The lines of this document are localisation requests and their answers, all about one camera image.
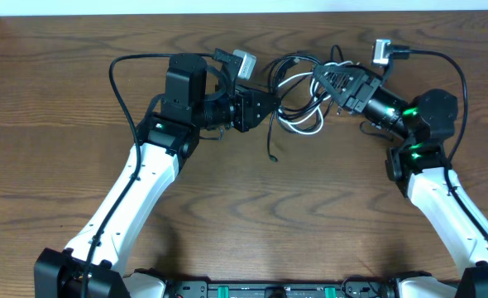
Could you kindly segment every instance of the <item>black cable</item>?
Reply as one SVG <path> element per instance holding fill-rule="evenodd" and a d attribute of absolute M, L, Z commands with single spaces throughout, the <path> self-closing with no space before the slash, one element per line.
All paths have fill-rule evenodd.
<path fill-rule="evenodd" d="M 315 102 L 316 104 L 315 104 L 315 105 L 314 105 L 314 107 L 312 107 L 311 109 L 314 109 L 314 108 L 316 108 L 316 107 L 317 107 L 319 104 L 321 104 L 321 103 L 323 102 L 323 99 L 324 99 L 325 97 L 327 97 L 327 94 L 326 94 L 326 93 L 320 94 L 320 95 L 319 95 L 318 100 Z M 313 131 L 313 130 L 314 130 L 314 129 L 315 129 L 317 126 L 318 126 L 318 125 L 321 125 L 321 122 L 322 122 L 322 120 L 321 120 L 321 118 L 319 117 L 319 115 L 317 115 L 317 114 L 316 114 L 316 115 L 315 115 L 315 117 L 316 117 L 316 121 L 315 121 L 315 123 L 314 123 L 314 124 L 312 124 L 312 125 L 311 125 L 311 126 L 309 126 L 309 127 L 302 128 L 302 127 L 300 127 L 299 125 L 294 125 L 294 124 L 292 125 L 292 127 L 295 127 L 297 130 L 299 130 L 299 131 L 301 131 L 301 132 L 312 132 L 312 131 Z"/>
<path fill-rule="evenodd" d="M 452 182 L 450 181 L 450 174 L 449 174 L 450 167 L 451 166 L 449 164 L 449 161 L 446 160 L 446 165 L 444 166 L 444 180 L 446 181 L 446 184 L 448 185 L 448 190 L 450 191 L 450 193 L 452 193 L 453 198 L 459 204 L 461 209 L 465 212 L 466 216 L 468 216 L 468 218 L 472 221 L 472 223 L 479 230 L 479 232 L 481 233 L 481 236 L 483 236 L 483 238 L 485 238 L 485 240 L 488 242 L 488 232 L 479 223 L 479 221 L 476 219 L 474 214 L 472 214 L 472 212 L 465 206 L 465 204 L 461 200 L 461 197 L 459 197 L 459 195 L 456 192 L 457 187 L 452 186 Z"/>
<path fill-rule="evenodd" d="M 218 100 L 226 93 L 226 78 L 219 70 L 214 68 L 214 66 L 209 65 L 205 70 L 210 74 L 214 75 L 218 79 L 218 82 L 222 83 L 222 86 L 219 86 L 217 92 L 212 94 L 206 94 L 203 100 L 204 101 Z"/>
<path fill-rule="evenodd" d="M 291 114 L 286 114 L 283 113 L 282 118 L 284 120 L 295 120 L 297 118 L 300 118 L 301 116 L 305 115 L 306 113 L 312 112 L 316 107 L 318 107 L 324 99 L 324 94 L 321 94 L 319 96 L 318 100 L 316 101 L 309 101 L 303 108 L 301 108 L 297 113 L 291 113 Z"/>
<path fill-rule="evenodd" d="M 295 89 L 295 87 L 297 87 L 299 84 L 301 84 L 301 82 L 303 82 L 304 80 L 306 80 L 309 75 L 304 75 L 301 79 L 299 79 L 297 82 L 295 82 L 295 84 L 291 85 L 284 93 L 283 95 L 280 96 L 280 101 L 282 103 L 283 99 L 285 99 L 286 95 L 288 95 L 288 93 L 290 93 L 292 90 Z"/>
<path fill-rule="evenodd" d="M 367 136 L 372 136 L 372 137 L 379 137 L 379 138 L 382 138 L 386 141 L 389 141 L 389 142 L 392 142 L 395 140 L 395 136 L 391 135 L 390 136 L 386 136 L 384 133 L 379 133 L 379 132 L 367 132 L 365 130 L 365 128 L 363 127 L 363 125 L 365 123 L 369 123 L 369 121 L 363 121 L 360 123 L 360 131 L 363 133 L 363 134 L 366 134 Z"/>
<path fill-rule="evenodd" d="M 301 55 L 301 54 L 287 54 L 287 55 L 284 55 L 280 58 L 277 58 L 273 61 L 271 61 L 268 65 L 266 65 L 261 72 L 264 72 L 268 69 L 270 69 L 270 72 L 268 74 L 268 78 L 267 78 L 267 82 L 268 82 L 268 92 L 272 93 L 272 94 L 275 94 L 275 91 L 277 90 L 276 86 L 275 86 L 275 80 L 276 78 L 274 77 L 273 73 L 274 73 L 274 69 L 277 67 L 277 65 L 281 62 L 285 62 L 287 60 L 291 60 L 291 59 L 300 59 L 300 60 L 306 60 L 306 61 L 309 61 L 309 62 L 312 62 L 316 65 L 320 65 L 322 64 L 320 60 L 318 60 L 316 57 L 313 57 L 311 55 Z"/>
<path fill-rule="evenodd" d="M 132 176 L 130 180 L 128 181 L 127 185 L 125 188 L 122 190 L 121 194 L 119 197 L 116 199 L 116 201 L 113 203 L 112 208 L 108 211 L 106 216 L 104 217 L 103 221 L 101 222 L 100 226 L 97 229 L 97 232 L 92 238 L 92 243 L 89 246 L 88 250 L 88 256 L 86 257 L 86 261 L 84 263 L 84 273 L 83 273 L 83 278 L 82 278 L 82 288 L 80 292 L 80 297 L 85 298 L 87 296 L 88 292 L 88 281 L 89 281 L 89 271 L 91 268 L 92 260 L 93 260 L 93 255 L 95 254 L 95 248 L 98 246 L 98 243 L 100 242 L 101 235 L 104 232 L 104 228 L 106 227 L 106 224 L 110 220 L 110 218 L 113 216 L 113 213 L 119 206 L 119 204 L 122 202 L 122 199 L 125 197 L 127 194 L 128 190 L 132 187 L 134 182 L 137 179 L 137 176 L 139 175 L 139 170 L 141 169 L 141 146 L 139 144 L 139 140 L 137 138 L 137 132 L 136 132 L 136 125 L 134 124 L 134 121 L 132 120 L 132 116 L 128 112 L 128 108 L 125 104 L 125 102 L 122 100 L 121 95 L 119 94 L 119 90 L 117 89 L 117 85 L 115 83 L 115 80 L 113 78 L 113 68 L 115 67 L 115 64 L 119 61 L 123 60 L 130 60 L 130 59 L 140 59 L 140 58 L 169 58 L 172 57 L 174 54 L 137 54 L 137 55 L 124 55 L 121 57 L 117 57 L 112 61 L 110 64 L 110 68 L 108 70 L 108 77 L 110 79 L 110 85 L 112 86 L 113 92 L 115 93 L 115 96 L 117 98 L 117 101 L 119 102 L 119 105 L 121 106 L 122 111 L 124 112 L 128 124 L 130 126 L 130 129 L 132 131 L 132 135 L 134 138 L 134 145 L 136 147 L 136 168 L 134 169 L 134 172 L 132 173 Z M 196 55 L 201 55 L 201 56 L 210 56 L 212 57 L 213 55 L 211 54 L 196 54 Z"/>
<path fill-rule="evenodd" d="M 273 154 L 270 153 L 271 130 L 273 128 L 274 117 L 275 117 L 276 114 L 277 114 L 277 111 L 271 112 L 271 116 L 270 116 L 270 127 L 268 128 L 268 137 L 266 139 L 266 149 L 268 150 L 268 157 L 273 162 L 279 161 L 279 159 L 277 157 L 275 157 Z"/>
<path fill-rule="evenodd" d="M 297 65 L 295 61 L 296 58 L 290 58 L 287 60 L 283 60 L 279 67 L 277 67 L 277 70 L 275 71 L 272 79 L 272 85 L 273 85 L 273 94 L 277 94 L 277 91 L 279 90 L 279 84 L 280 82 L 285 79 L 286 72 Z"/>
<path fill-rule="evenodd" d="M 200 140 L 221 141 L 222 137 L 224 136 L 224 130 L 222 129 L 222 127 L 218 127 L 218 130 L 220 131 L 220 135 L 218 135 L 218 137 L 202 137 L 202 136 L 200 136 Z"/>
<path fill-rule="evenodd" d="M 330 61 L 334 61 L 334 49 L 336 49 L 337 54 L 340 55 L 340 62 L 345 61 L 345 58 L 343 58 L 342 49 L 338 45 L 334 45 L 333 47 L 330 48 Z"/>
<path fill-rule="evenodd" d="M 334 100 L 330 98 L 330 102 L 328 103 L 327 109 L 325 110 L 325 113 L 323 113 L 323 119 L 325 119 L 330 112 L 330 109 L 333 107 Z"/>

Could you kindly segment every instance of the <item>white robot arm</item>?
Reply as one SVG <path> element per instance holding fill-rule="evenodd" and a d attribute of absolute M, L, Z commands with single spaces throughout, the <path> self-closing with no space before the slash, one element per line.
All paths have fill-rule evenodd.
<path fill-rule="evenodd" d="M 138 179 L 106 225 L 92 260 L 94 265 L 99 265 L 103 261 L 110 262 L 111 269 L 119 272 L 121 276 L 125 274 L 127 260 L 146 218 L 179 171 L 178 158 L 166 154 L 162 147 L 143 144 L 141 158 Z M 65 249 L 73 250 L 73 257 L 84 260 L 88 256 L 93 236 L 130 180 L 135 166 L 136 148 L 132 147 L 127 164 L 106 199 L 79 234 L 65 246 Z"/>
<path fill-rule="evenodd" d="M 449 171 L 448 174 L 462 203 L 488 233 L 488 220 L 468 197 L 456 172 Z M 411 175 L 408 198 L 435 228 L 456 263 L 459 276 L 480 262 L 488 263 L 488 241 L 450 194 L 444 168 L 425 169 Z M 455 287 L 442 284 L 431 276 L 405 279 L 399 283 L 398 290 L 399 297 L 404 298 L 453 298 L 457 292 Z"/>

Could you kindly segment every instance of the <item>green terminal block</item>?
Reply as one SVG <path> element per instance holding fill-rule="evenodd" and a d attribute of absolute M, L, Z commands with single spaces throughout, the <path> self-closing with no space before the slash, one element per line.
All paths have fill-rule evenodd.
<path fill-rule="evenodd" d="M 218 298 L 229 298 L 229 287 L 219 286 L 218 287 Z"/>
<path fill-rule="evenodd" d="M 337 298 L 336 288 L 335 287 L 326 287 L 325 288 L 325 298 Z"/>

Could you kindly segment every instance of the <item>green led light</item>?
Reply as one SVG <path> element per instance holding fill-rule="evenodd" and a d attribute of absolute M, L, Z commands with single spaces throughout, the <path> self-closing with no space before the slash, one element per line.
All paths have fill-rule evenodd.
<path fill-rule="evenodd" d="M 402 113 L 402 116 L 415 116 L 417 114 L 417 108 L 408 108 Z"/>
<path fill-rule="evenodd" d="M 411 146 L 409 149 L 410 149 L 410 150 L 419 149 L 419 148 L 420 148 L 422 145 L 423 145 L 423 143 L 419 143 L 419 144 L 417 144 L 417 145 L 413 145 L 413 146 Z"/>
<path fill-rule="evenodd" d="M 385 113 L 390 115 L 390 116 L 393 116 L 393 114 L 395 113 L 395 109 L 394 108 L 385 108 Z"/>

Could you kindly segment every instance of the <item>cable connector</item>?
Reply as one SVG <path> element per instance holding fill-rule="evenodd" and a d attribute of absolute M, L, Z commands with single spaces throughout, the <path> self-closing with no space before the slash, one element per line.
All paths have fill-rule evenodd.
<path fill-rule="evenodd" d="M 389 39 L 377 39 L 373 45 L 373 57 L 371 63 L 376 66 L 385 67 L 390 63 L 390 59 L 406 60 L 409 53 L 399 52 L 408 50 L 409 46 L 392 45 Z"/>
<path fill-rule="evenodd" d="M 257 57 L 244 50 L 234 50 L 233 54 L 242 58 L 241 68 L 238 70 L 238 79 L 250 79 Z"/>
<path fill-rule="evenodd" d="M 224 50 L 220 49 L 214 49 L 214 54 L 213 54 L 213 60 L 221 63 L 230 63 L 230 62 L 235 62 L 235 58 L 238 60 L 241 60 L 241 57 L 235 57 L 235 55 L 229 54 Z"/>

